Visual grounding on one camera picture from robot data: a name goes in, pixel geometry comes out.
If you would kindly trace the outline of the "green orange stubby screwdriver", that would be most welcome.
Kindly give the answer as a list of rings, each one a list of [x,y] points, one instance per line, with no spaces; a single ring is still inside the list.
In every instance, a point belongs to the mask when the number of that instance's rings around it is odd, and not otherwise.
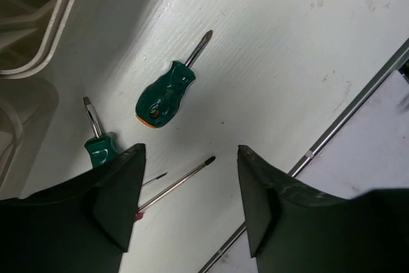
[[[189,86],[196,80],[192,65],[212,35],[212,30],[207,31],[186,62],[172,61],[169,70],[144,89],[135,105],[135,116],[141,123],[159,129],[175,117]]]

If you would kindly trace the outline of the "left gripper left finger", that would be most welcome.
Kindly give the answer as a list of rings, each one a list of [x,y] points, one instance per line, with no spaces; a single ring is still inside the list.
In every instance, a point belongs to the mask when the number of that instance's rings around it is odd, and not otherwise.
[[[138,213],[146,147],[1,202],[2,272],[117,272]]]

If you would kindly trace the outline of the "beige plastic toolbox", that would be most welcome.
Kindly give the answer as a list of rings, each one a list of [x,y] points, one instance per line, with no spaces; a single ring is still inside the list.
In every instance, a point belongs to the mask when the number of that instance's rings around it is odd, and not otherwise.
[[[58,93],[39,73],[74,0],[1,0],[1,199],[17,198],[54,116]]]

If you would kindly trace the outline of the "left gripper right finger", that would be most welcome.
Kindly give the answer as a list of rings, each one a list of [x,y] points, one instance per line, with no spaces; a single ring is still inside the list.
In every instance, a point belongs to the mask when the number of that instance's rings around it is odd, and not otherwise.
[[[408,190],[343,199],[282,172],[245,145],[238,177],[260,272],[407,272]]]

